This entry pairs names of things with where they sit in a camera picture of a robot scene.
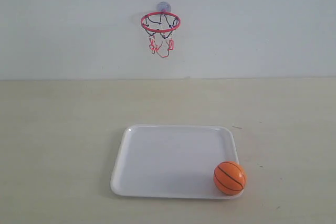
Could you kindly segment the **small orange toy basketball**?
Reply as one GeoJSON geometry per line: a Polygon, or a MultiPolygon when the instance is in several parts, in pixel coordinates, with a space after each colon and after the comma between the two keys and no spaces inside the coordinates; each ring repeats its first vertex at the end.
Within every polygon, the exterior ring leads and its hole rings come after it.
{"type": "Polygon", "coordinates": [[[241,193],[247,183],[244,169],[233,161],[218,164],[214,169],[213,180],[217,189],[229,196],[241,193]]]}

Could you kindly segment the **red mini basketball hoop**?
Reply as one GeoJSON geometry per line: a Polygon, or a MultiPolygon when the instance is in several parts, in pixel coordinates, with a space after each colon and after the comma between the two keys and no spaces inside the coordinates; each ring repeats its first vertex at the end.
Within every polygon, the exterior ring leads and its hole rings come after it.
{"type": "Polygon", "coordinates": [[[150,52],[167,58],[174,50],[173,34],[180,27],[181,19],[169,12],[151,12],[140,19],[140,25],[148,35],[150,52]]]}

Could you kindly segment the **white plastic tray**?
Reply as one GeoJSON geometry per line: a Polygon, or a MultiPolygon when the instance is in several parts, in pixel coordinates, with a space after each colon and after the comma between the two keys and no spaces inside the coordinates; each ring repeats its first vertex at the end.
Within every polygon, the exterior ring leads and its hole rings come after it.
{"type": "Polygon", "coordinates": [[[215,167],[238,162],[232,133],[220,126],[133,125],[127,128],[110,179],[119,196],[234,199],[215,186],[215,167]]]}

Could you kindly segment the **clear suction cup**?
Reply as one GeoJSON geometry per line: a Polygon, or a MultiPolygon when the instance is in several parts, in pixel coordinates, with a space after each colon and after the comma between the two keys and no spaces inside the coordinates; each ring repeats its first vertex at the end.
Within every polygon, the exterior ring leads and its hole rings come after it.
{"type": "Polygon", "coordinates": [[[171,12],[171,5],[168,2],[159,2],[156,6],[156,10],[158,12],[171,12]]]}

